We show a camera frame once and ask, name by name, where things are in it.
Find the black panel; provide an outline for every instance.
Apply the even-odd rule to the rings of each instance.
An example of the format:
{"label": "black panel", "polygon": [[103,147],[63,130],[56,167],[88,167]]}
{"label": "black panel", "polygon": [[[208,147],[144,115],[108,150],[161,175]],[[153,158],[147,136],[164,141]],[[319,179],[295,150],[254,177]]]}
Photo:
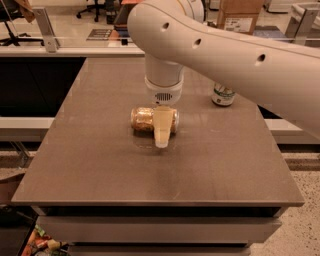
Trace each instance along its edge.
{"label": "black panel", "polygon": [[58,112],[84,57],[0,58],[0,116]]}

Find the office chair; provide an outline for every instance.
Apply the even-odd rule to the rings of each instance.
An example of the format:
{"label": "office chair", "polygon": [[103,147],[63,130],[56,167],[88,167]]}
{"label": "office chair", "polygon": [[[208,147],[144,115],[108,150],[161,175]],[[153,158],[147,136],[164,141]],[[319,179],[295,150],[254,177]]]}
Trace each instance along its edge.
{"label": "office chair", "polygon": [[24,18],[22,13],[19,11],[19,4],[13,0],[1,0],[0,1],[0,22],[3,22],[6,26],[9,38],[4,38],[0,40],[0,46],[15,45],[20,46],[19,42],[41,42],[43,45],[43,40],[40,38],[31,38],[27,33],[20,34],[18,36],[14,35],[12,30],[8,25],[8,21],[13,21],[17,18]]}
{"label": "office chair", "polygon": [[103,9],[103,10],[106,9],[105,4],[99,4],[98,0],[94,0],[94,4],[87,5],[87,8],[82,10],[82,11],[80,11],[80,12],[78,12],[78,14],[76,16],[77,16],[78,19],[81,19],[81,13],[91,12],[91,10],[93,10],[93,9],[96,10],[96,17],[94,18],[94,21],[98,22],[99,21],[99,15],[100,15],[99,10],[100,9]]}

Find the floor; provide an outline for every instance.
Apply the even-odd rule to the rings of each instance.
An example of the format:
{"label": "floor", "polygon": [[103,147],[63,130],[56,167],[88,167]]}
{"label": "floor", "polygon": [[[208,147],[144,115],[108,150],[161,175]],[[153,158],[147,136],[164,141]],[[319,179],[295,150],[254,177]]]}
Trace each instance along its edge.
{"label": "floor", "polygon": [[[104,41],[87,41],[87,37],[96,28],[112,28],[106,24],[105,15],[101,14],[98,23],[93,15],[83,14],[81,19],[76,13],[82,7],[50,7],[47,9],[54,31],[62,47],[105,47]],[[208,20],[215,21],[217,12],[209,11]],[[262,11],[257,25],[276,25],[283,33],[290,16],[288,14],[271,14]],[[23,19],[15,20],[16,31],[28,32],[40,36],[36,22],[27,24]],[[6,37],[6,30],[0,29],[0,38]],[[253,256],[320,256],[320,150],[319,146],[282,147],[292,176],[305,198],[301,208],[290,208],[280,220],[283,226],[264,244],[253,244]],[[24,173],[28,168],[18,168],[19,159],[10,147],[0,149],[0,175],[11,176]]]}

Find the brown tabletop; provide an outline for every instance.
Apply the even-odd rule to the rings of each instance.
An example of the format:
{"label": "brown tabletop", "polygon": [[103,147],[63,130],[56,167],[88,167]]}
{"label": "brown tabletop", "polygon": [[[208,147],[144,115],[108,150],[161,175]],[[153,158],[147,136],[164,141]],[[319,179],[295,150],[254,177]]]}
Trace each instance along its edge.
{"label": "brown tabletop", "polygon": [[38,206],[300,206],[303,198],[256,105],[211,101],[186,69],[179,131],[166,149],[134,132],[151,107],[143,58],[87,59],[14,198]]}

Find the cardboard box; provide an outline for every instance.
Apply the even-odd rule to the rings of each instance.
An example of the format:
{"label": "cardboard box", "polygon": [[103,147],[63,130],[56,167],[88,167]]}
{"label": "cardboard box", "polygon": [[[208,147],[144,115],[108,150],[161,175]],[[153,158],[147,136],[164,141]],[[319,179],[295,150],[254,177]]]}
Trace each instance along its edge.
{"label": "cardboard box", "polygon": [[217,28],[252,35],[259,14],[238,14],[219,11]]}
{"label": "cardboard box", "polygon": [[258,14],[265,0],[220,0],[220,10],[225,13]]}

